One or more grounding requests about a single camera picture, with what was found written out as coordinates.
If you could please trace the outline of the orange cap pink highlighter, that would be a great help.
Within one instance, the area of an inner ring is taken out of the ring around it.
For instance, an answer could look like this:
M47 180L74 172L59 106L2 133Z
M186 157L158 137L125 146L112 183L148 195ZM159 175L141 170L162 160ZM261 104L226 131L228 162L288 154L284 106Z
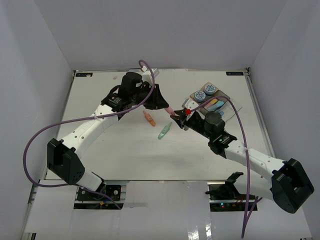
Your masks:
M206 106L210 107L210 106L216 104L217 101L218 101L217 99L212 99Z

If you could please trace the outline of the blue washi tape roll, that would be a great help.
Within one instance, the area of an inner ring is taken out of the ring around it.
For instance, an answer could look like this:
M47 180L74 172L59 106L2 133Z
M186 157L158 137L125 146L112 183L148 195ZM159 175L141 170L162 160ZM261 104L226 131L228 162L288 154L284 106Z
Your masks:
M212 96L215 94L215 92L217 91L217 88L215 85L208 83L203 87L203 92L207 95L207 96Z
M206 100L206 94L205 94L205 92L198 90L193 94L193 99L197 103L203 103Z

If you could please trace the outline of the green correction tape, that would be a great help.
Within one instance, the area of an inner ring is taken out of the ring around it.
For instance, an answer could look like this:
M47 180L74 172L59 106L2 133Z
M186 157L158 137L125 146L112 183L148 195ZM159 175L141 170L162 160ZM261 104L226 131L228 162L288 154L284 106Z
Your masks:
M169 132L171 125L172 125L172 122L164 126L164 128L161 130L161 132L157 136L158 140L161 140Z

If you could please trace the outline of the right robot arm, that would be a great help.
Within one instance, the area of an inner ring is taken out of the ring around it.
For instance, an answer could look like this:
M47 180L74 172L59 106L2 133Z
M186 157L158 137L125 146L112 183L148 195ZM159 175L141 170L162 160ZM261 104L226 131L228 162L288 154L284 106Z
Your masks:
M298 160L285 161L245 147L225 131L226 123L219 113L209 112L201 117L196 111L187 114L187 109L182 109L175 111L171 118L181 129L192 129L207 138L210 150L216 155L249 167L259 175L247 187L240 182L240 172L232 174L225 183L229 198L236 200L250 191L252 195L272 200L285 212L294 214L314 193L315 188Z

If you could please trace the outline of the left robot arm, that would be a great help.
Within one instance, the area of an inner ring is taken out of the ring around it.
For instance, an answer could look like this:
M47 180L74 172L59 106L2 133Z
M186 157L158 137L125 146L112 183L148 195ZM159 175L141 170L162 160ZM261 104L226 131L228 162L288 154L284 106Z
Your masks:
M101 177L85 169L81 158L89 146L111 125L118 122L129 109L139 103L148 110L166 109L169 104L161 95L158 84L152 78L158 69L143 70L141 74L127 72L121 84L110 90L91 115L61 140L53 138L47 144L47 167L68 185L88 189L94 199L105 196L106 187Z

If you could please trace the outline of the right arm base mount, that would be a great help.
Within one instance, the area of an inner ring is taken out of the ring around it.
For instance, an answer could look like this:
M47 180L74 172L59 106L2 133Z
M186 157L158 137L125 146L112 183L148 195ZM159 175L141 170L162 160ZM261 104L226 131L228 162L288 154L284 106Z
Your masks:
M212 213L245 211L246 196L236 193L222 182L209 182L205 194L209 197Z

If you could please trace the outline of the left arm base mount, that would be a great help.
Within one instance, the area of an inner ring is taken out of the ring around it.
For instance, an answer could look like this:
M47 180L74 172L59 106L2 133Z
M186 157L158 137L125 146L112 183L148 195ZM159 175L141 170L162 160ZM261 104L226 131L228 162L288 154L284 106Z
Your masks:
M73 208L75 210L121 210L124 205L125 192L119 184L105 184L100 194L92 193L79 187Z

